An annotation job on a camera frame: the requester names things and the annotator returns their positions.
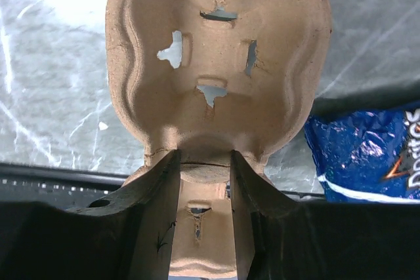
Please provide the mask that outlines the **brown cardboard cup carrier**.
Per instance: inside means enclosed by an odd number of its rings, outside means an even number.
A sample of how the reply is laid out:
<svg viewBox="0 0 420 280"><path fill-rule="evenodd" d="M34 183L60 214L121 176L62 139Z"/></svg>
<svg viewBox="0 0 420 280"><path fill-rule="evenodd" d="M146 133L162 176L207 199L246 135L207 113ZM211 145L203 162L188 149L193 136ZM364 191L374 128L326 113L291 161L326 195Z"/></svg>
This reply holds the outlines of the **brown cardboard cup carrier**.
<svg viewBox="0 0 420 280"><path fill-rule="evenodd" d="M133 179L181 152L170 275L237 275L230 153L262 176L301 130L331 29L329 0L108 0L112 103L144 146Z"/></svg>

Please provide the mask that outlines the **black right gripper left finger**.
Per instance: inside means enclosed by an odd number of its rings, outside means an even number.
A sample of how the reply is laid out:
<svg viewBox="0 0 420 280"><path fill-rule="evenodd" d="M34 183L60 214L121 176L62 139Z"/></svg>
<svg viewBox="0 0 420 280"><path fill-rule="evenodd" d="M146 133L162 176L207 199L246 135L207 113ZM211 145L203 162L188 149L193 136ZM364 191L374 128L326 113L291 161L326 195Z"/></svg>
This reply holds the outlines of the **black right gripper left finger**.
<svg viewBox="0 0 420 280"><path fill-rule="evenodd" d="M166 279L180 151L87 207L1 203L2 279Z"/></svg>

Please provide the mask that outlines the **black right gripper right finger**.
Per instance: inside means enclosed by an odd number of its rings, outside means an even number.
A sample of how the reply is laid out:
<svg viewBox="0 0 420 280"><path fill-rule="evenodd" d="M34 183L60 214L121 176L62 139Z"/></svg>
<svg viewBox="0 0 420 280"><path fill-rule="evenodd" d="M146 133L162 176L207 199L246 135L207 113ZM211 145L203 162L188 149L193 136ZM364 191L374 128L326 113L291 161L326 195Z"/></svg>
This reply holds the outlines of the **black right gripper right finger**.
<svg viewBox="0 0 420 280"><path fill-rule="evenodd" d="M295 201L233 151L239 279L418 279L417 205Z"/></svg>

